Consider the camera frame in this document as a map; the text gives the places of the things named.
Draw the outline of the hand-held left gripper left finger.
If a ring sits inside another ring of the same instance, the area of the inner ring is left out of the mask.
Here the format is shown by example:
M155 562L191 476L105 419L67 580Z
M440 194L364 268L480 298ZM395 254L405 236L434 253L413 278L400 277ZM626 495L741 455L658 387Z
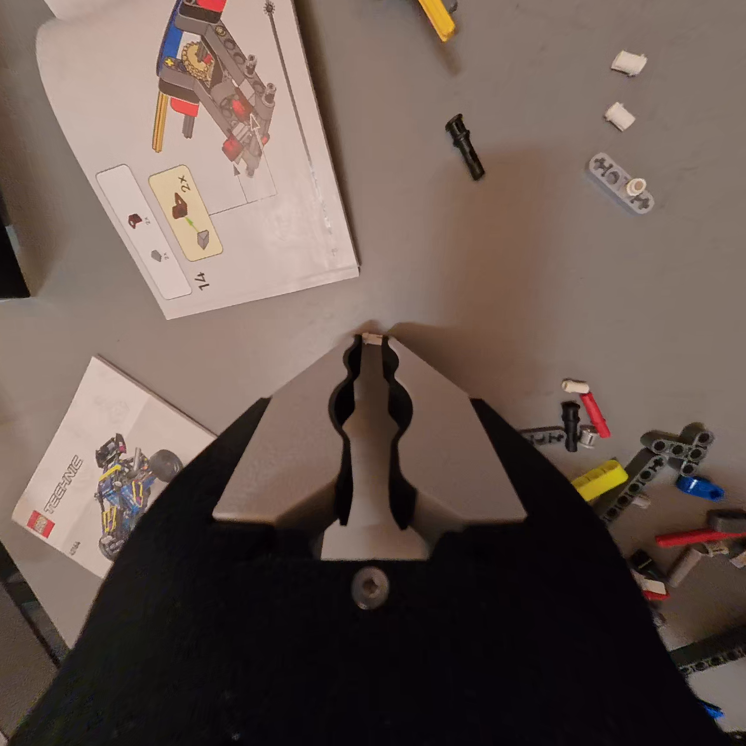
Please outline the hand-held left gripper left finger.
M356 407L363 339L324 354L269 398L213 510L219 524L271 527L308 541L322 557L324 533L346 525L354 481L344 426Z

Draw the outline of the black connector pin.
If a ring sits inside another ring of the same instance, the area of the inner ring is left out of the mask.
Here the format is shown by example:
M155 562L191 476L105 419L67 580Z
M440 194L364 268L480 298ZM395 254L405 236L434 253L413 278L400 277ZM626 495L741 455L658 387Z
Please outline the black connector pin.
M451 117L444 126L445 132L450 136L453 146L459 151L473 181L480 181L485 170L480 157L471 142L470 130L465 125L461 113Z

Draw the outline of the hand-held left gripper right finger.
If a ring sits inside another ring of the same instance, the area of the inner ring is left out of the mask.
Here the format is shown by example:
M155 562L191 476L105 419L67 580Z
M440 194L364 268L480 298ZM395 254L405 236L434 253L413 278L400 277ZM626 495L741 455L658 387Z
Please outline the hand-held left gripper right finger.
M392 335L381 342L389 446L389 510L423 558L442 539L525 528L527 510L469 394Z

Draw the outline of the small instruction booklet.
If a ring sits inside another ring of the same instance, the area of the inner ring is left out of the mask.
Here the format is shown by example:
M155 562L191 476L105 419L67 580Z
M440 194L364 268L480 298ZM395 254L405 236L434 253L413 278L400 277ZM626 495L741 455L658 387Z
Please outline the small instruction booklet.
M92 357L13 521L103 580L163 490L215 438Z

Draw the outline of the pile of loose building pieces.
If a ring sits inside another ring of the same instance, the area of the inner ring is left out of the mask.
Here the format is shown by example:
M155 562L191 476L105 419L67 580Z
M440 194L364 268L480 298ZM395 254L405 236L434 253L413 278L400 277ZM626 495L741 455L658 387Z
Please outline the pile of loose building pieces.
M568 452L576 452L579 447L593 448L599 439L609 439L610 428L590 385L565 378L562 389L574 397L562 403L562 427L522 430L527 442L535 447L563 443ZM697 423L687 425L676 435L649 431L641 437L642 448L628 465L607 460L572 480L572 485L607 527L630 506L645 503L645 489L664 468L676 471L679 492L719 504L725 499L725 491L699 473L714 440L713 433ZM744 509L712 509L704 527L660 535L655 542L660 548L683 550L668 573L661 573L652 556L643 550L634 552L627 564L650 605L654 622L662 625L658 605L669 598L669 591L683 583L702 558L725 556L732 565L744 568ZM744 659L744 624L676 648L671 656L685 677Z

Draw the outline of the partly built toy car chassis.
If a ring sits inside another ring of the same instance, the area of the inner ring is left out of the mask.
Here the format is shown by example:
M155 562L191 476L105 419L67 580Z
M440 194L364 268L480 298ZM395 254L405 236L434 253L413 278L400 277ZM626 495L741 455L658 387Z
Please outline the partly built toy car chassis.
M373 1L369 4L388 21L417 21L427 26L443 45L457 34L454 18L458 2L443 1Z

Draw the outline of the dark grey thin beam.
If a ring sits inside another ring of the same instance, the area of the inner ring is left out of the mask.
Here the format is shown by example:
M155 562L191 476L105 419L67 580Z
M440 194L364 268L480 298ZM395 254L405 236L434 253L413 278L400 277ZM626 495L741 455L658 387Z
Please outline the dark grey thin beam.
M598 184L602 192L608 195L617 205L637 216L648 215L655 206L655 199L648 189L636 198L625 193L625 184L630 178L643 178L639 174L630 174L615 159L605 152L590 157L586 172L592 181Z

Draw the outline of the open instruction book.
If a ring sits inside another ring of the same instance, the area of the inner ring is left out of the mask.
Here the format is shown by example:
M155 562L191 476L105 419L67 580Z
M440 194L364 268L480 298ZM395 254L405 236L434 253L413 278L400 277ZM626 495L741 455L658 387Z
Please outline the open instruction book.
M292 2L46 5L46 95L166 319L359 275Z

